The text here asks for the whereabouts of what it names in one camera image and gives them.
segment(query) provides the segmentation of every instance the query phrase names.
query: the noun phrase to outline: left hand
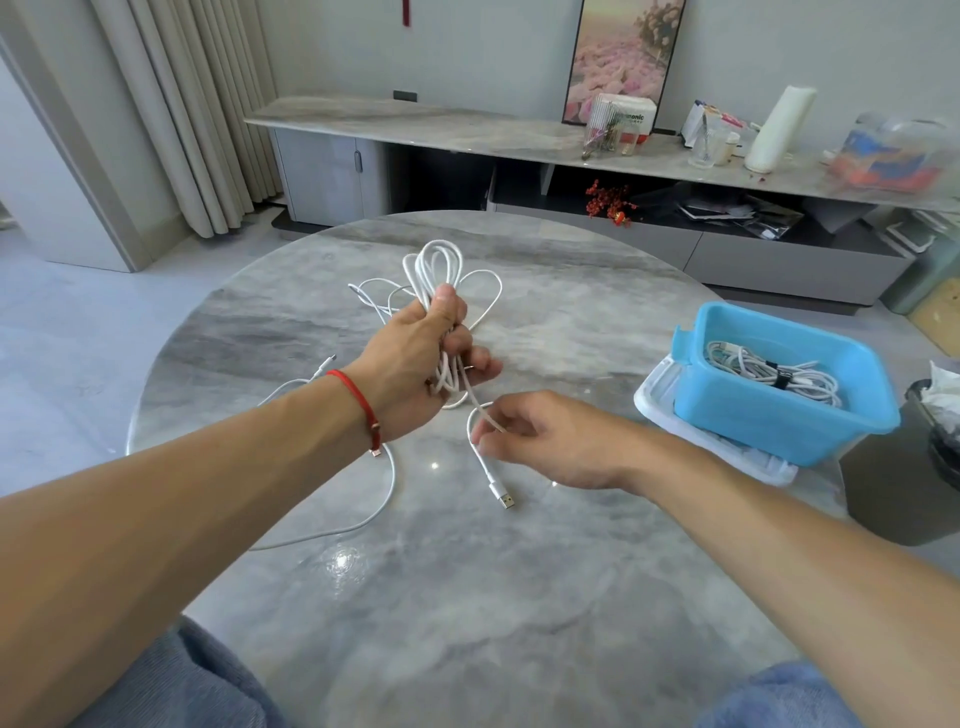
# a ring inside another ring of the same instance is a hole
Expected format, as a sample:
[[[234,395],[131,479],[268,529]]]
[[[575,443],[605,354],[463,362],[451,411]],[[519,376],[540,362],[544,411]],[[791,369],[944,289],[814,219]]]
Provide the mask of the left hand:
[[[441,351],[473,367],[467,371],[471,386],[503,371],[502,361],[473,346],[473,336],[463,325],[466,316],[467,303],[444,283],[429,311],[420,301],[401,308],[373,335],[360,358],[344,368],[373,408],[384,442],[426,425],[440,412],[447,392],[431,394],[431,381]]]

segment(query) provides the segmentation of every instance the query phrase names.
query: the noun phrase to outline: marble countertop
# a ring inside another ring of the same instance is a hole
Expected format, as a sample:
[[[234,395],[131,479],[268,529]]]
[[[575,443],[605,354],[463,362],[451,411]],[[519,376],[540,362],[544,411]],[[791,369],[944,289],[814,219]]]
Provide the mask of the marble countertop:
[[[342,94],[283,96],[248,116],[264,127],[358,136],[454,152],[473,152],[572,167],[625,172],[688,182],[708,182],[806,197],[960,212],[960,189],[934,187],[922,195],[847,187],[827,174],[816,155],[796,155],[770,175],[758,175],[734,158],[727,166],[698,169],[687,163],[689,150],[667,134],[652,135],[633,157],[595,154],[581,159],[583,127],[539,119],[445,109],[426,104],[368,99]]]
[[[492,399],[549,387],[640,419],[632,396],[715,300],[680,271],[578,228],[501,213],[418,212],[310,235],[228,280],[157,357],[132,427],[155,445],[255,406],[379,327],[347,283],[402,279],[442,237],[504,281],[477,340],[506,362]],[[482,277],[461,293],[477,312]],[[491,495],[465,431],[442,412],[395,444],[398,488],[360,531],[238,559],[188,613],[233,648],[301,728],[692,725],[791,643],[657,507],[552,487],[493,463]],[[363,457],[266,537],[358,522],[389,468]],[[812,472],[791,490],[836,513]]]

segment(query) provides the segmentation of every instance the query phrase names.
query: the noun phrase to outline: usb-a plug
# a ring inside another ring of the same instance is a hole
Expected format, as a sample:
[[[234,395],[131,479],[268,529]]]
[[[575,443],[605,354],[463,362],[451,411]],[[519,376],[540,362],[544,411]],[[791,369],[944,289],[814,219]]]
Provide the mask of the usb-a plug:
[[[507,489],[503,487],[499,480],[491,479],[490,489],[493,491],[493,494],[496,496],[496,499],[500,501],[500,504],[504,508],[513,508],[514,499],[507,493]]]

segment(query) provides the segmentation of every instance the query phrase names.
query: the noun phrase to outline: white charging cable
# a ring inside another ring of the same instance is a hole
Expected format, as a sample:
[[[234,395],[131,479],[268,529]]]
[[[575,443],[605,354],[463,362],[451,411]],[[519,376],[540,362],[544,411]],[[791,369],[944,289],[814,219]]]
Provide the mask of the white charging cable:
[[[442,262],[444,265],[444,275],[439,276]],[[380,317],[380,321],[386,324],[387,320],[399,311],[399,308],[394,308],[393,306],[393,297],[394,294],[400,291],[419,299],[423,305],[423,309],[429,310],[430,302],[433,301],[433,297],[437,292],[437,286],[440,284],[449,283],[454,288],[457,288],[470,276],[475,276],[478,273],[489,274],[496,279],[499,288],[491,304],[487,306],[476,321],[467,326],[470,330],[476,328],[476,326],[483,321],[484,317],[490,313],[493,305],[499,301],[503,293],[503,280],[491,270],[478,269],[464,274],[464,254],[449,240],[431,240],[423,246],[423,249],[419,253],[405,255],[403,257],[403,272],[407,275],[409,285],[400,285],[390,279],[376,278],[364,280],[359,285],[353,285],[351,283],[349,284],[349,289],[359,297],[361,302],[373,308],[377,316]],[[365,285],[375,281],[389,283],[394,287],[387,297],[385,305],[376,303],[364,290]],[[486,413],[480,401],[477,399],[476,394],[473,392],[473,387],[470,386],[467,377],[467,368],[464,366],[461,358],[457,356],[451,360],[446,352],[441,352],[440,363],[437,365],[436,372],[434,372],[434,394],[437,394],[441,390],[446,390],[446,392],[450,394],[459,394],[461,381],[463,381],[463,389],[466,391],[459,399],[445,404],[444,409],[452,409],[469,398],[470,401],[473,402],[473,406],[480,410],[480,416],[502,432],[503,427]]]
[[[328,356],[326,359],[324,359],[324,363],[320,365],[317,371],[314,372],[313,376],[310,377],[309,379],[291,379],[290,381],[283,382],[273,392],[271,392],[267,396],[267,398],[264,399],[264,401],[262,401],[257,406],[262,407],[268,401],[275,400],[277,396],[280,394],[280,392],[282,392],[284,389],[289,387],[291,384],[300,384],[300,385],[309,384],[311,381],[319,379],[321,376],[324,375],[324,372],[326,372],[327,368],[330,366],[330,364],[333,363],[334,359],[336,358],[337,358],[337,355],[333,354],[332,356]],[[390,502],[390,498],[394,496],[394,491],[396,490],[396,462],[394,461],[393,451],[390,450],[390,446],[388,446],[386,443],[382,444],[380,446],[380,449],[382,449],[384,452],[387,453],[387,459],[390,461],[390,488],[387,490],[387,496],[383,498],[383,502],[380,503],[379,507],[375,511],[373,511],[373,513],[371,513],[369,516],[367,516],[365,519],[363,519],[359,523],[355,523],[354,525],[349,525],[345,528],[334,528],[329,531],[319,531],[317,533],[311,533],[306,536],[300,536],[296,539],[280,541],[275,544],[266,544],[264,546],[251,546],[250,548],[247,549],[247,551],[268,551],[271,548],[280,548],[281,546],[291,546],[293,544],[302,544],[304,541],[313,541],[314,539],[321,539],[326,536],[339,536],[342,533],[349,533],[350,531],[355,531],[358,528],[363,528],[365,525],[367,525],[367,523],[369,523],[370,521],[375,519],[377,516],[379,516],[380,513],[383,512],[383,509],[387,507],[387,503]]]
[[[786,366],[762,359],[746,347],[726,341],[707,344],[707,361],[724,372],[785,389],[808,400],[821,401],[833,407],[843,406],[837,394],[840,384],[836,378],[814,369],[819,361]]]
[[[484,402],[484,407],[489,407],[493,402],[488,401]],[[503,483],[496,479],[493,473],[490,472],[490,468],[487,467],[487,463],[483,459],[483,455],[480,454],[480,450],[473,444],[473,441],[470,439],[470,433],[473,431],[473,415],[481,410],[478,407],[474,407],[470,410],[470,413],[467,415],[467,442],[470,443],[470,449],[473,450],[473,454],[477,456],[477,460],[480,461],[480,467],[483,468],[483,472],[487,475],[487,480],[490,483],[490,489],[493,494],[496,496],[496,499],[499,500],[504,508],[511,508],[514,505],[513,497],[507,493],[507,489],[503,487]]]
[[[438,279],[438,265],[443,259],[445,263],[445,274],[443,279]],[[430,302],[433,300],[434,294],[437,292],[437,286],[441,283],[449,283],[454,288],[457,288],[461,283],[463,283],[470,276],[474,276],[478,273],[486,273],[496,280],[498,288],[496,296],[493,297],[490,305],[484,310],[483,313],[477,317],[476,321],[468,325],[467,328],[473,330],[476,326],[483,321],[484,317],[490,313],[490,310],[493,308],[493,305],[500,300],[500,296],[503,293],[503,280],[498,276],[494,271],[487,269],[478,269],[475,271],[470,271],[469,273],[463,273],[464,269],[464,256],[460,252],[460,249],[457,248],[453,243],[448,240],[431,240],[418,254],[408,254],[403,257],[403,271],[407,275],[407,279],[410,281],[409,285],[401,285],[393,280],[384,279],[384,278],[372,278],[362,281],[358,285],[349,283],[348,287],[353,293],[357,295],[360,299],[360,302],[364,305],[372,308],[376,315],[380,318],[380,322],[384,325],[387,324],[387,321],[390,320],[390,317],[397,313],[400,309],[399,307],[394,307],[393,300],[394,295],[403,291],[409,296],[416,297],[422,303],[424,310],[430,309]],[[367,293],[364,289],[364,286],[369,285],[370,283],[382,282],[387,283],[392,286],[390,294],[387,296],[387,301],[383,305],[380,305],[373,300],[372,296]],[[326,369],[330,366],[334,359],[336,359],[336,354],[329,356],[324,362],[320,365],[316,372],[313,373],[313,376],[309,379],[291,379],[290,381],[285,381],[283,384],[278,386],[270,395],[264,399],[257,406],[266,404],[270,400],[274,400],[281,392],[283,392],[287,387],[294,384],[309,384],[310,382],[316,380],[320,376],[324,375]],[[433,390],[434,394],[437,394],[441,390],[446,390],[449,393],[459,393],[460,392],[460,382],[463,381],[464,389],[466,390],[464,394],[457,399],[456,401],[450,401],[444,405],[444,409],[452,409],[457,405],[463,403],[464,400],[470,398],[474,404],[473,410],[467,416],[467,439],[469,442],[470,435],[470,425],[473,421],[473,415],[477,412],[480,413],[487,422],[496,427],[496,429],[501,432],[504,431],[500,423],[496,422],[490,415],[487,414],[485,408],[489,407],[492,402],[487,402],[486,404],[481,404],[477,398],[476,394],[473,392],[473,388],[470,386],[469,379],[467,377],[467,367],[464,366],[464,362],[459,356],[454,358],[452,361],[446,352],[441,352],[441,360],[437,366],[436,372],[434,372],[434,384]],[[484,473],[487,474],[487,479],[490,482],[490,489],[497,499],[503,504],[504,508],[510,508],[514,505],[514,499],[507,493],[503,485],[493,477],[490,472],[490,469],[487,468],[487,464],[484,462],[483,458],[480,456],[480,452],[477,448],[470,443],[470,447],[473,449],[473,452],[476,454],[477,459],[480,461],[481,467],[484,469]],[[267,544],[265,546],[252,546],[249,548],[249,551],[266,551],[271,548],[280,548],[281,546],[290,546],[292,544],[301,544],[304,541],[312,541],[313,539],[321,539],[326,536],[337,536],[343,533],[349,533],[350,531],[355,531],[358,528],[363,528],[365,525],[370,523],[373,519],[380,515],[384,508],[387,507],[387,503],[390,502],[391,497],[394,495],[396,490],[396,462],[394,460],[394,454],[390,450],[390,447],[386,444],[382,445],[381,448],[384,452],[387,453],[387,459],[390,460],[390,488],[387,491],[387,496],[384,497],[383,502],[380,503],[380,506],[373,511],[372,514],[367,516],[365,519],[354,525],[347,526],[345,528],[335,528],[329,531],[321,531],[319,533],[311,533],[306,536],[301,536],[296,539],[289,539],[287,541],[281,541],[276,544]]]

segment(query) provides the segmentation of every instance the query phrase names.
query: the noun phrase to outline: box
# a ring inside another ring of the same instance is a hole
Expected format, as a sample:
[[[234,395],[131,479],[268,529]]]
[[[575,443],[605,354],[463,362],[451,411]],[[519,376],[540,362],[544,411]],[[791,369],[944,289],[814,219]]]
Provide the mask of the box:
[[[817,369],[839,382],[842,406],[717,369],[705,357],[710,341],[747,347],[780,364],[817,361]],[[674,331],[670,355],[684,365],[674,414],[794,465],[815,465],[864,434],[890,432],[900,424],[897,398],[879,357],[830,331],[730,303],[704,303],[692,331]]]
[[[960,357],[960,278],[934,288],[907,318],[947,356]]]

